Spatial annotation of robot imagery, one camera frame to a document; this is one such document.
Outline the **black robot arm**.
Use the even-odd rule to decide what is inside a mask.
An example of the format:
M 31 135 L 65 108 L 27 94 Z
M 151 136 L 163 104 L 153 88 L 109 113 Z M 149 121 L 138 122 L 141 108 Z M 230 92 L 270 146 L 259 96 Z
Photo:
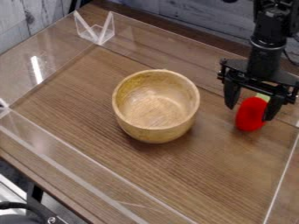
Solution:
M 283 105 L 295 104 L 299 94 L 299 76 L 281 69 L 287 39 L 299 32 L 299 0 L 254 0 L 254 23 L 249 58 L 222 59 L 218 79 L 230 109 L 242 88 L 270 97 L 262 121 L 271 121 Z

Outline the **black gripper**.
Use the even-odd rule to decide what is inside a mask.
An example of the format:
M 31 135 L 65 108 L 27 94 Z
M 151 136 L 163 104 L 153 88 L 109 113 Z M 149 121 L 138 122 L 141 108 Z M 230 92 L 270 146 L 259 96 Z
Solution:
M 223 83 L 225 102 L 234 109 L 241 95 L 241 89 L 247 88 L 270 96 L 263 120 L 271 121 L 282 106 L 295 103 L 299 93 L 299 76 L 279 70 L 270 77 L 257 77 L 249 73 L 249 61 L 246 59 L 222 59 L 218 79 Z

